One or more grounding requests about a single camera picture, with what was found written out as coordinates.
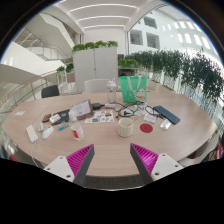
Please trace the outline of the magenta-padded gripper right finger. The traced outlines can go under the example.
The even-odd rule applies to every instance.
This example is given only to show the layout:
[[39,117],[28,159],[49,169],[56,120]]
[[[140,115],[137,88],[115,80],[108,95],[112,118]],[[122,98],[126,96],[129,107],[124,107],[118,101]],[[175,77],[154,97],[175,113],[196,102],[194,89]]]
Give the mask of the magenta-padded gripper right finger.
[[183,166],[168,154],[156,154],[134,143],[130,144],[130,154],[144,185],[183,169]]

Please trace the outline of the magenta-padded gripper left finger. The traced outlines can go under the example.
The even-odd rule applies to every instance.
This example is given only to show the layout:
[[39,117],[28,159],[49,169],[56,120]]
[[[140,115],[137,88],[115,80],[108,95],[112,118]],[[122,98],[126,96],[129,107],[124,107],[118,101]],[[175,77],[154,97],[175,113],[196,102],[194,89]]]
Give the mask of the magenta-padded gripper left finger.
[[90,144],[67,157],[58,156],[44,170],[82,186],[94,154],[94,145]]

